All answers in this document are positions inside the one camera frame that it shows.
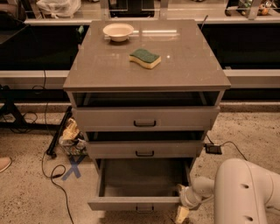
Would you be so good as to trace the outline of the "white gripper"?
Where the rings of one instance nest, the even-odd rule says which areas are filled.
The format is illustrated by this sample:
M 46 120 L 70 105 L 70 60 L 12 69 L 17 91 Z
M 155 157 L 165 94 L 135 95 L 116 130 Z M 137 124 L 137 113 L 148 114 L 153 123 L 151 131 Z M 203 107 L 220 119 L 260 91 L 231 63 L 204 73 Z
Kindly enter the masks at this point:
M 182 224 L 188 217 L 189 209 L 194 209 L 201 203 L 201 197 L 191 187 L 181 184 L 177 184 L 177 190 L 183 206 L 178 207 L 175 223 Z

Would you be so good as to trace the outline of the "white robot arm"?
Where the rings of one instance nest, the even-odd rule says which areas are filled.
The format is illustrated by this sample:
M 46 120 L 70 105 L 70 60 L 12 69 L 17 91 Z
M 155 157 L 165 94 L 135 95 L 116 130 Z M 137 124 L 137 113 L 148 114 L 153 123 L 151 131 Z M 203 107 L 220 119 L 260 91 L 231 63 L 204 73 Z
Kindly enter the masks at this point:
M 180 205 L 176 224 L 202 203 L 214 203 L 214 224 L 268 224 L 266 213 L 280 214 L 280 175 L 249 161 L 231 158 L 215 179 L 198 177 L 178 186 Z

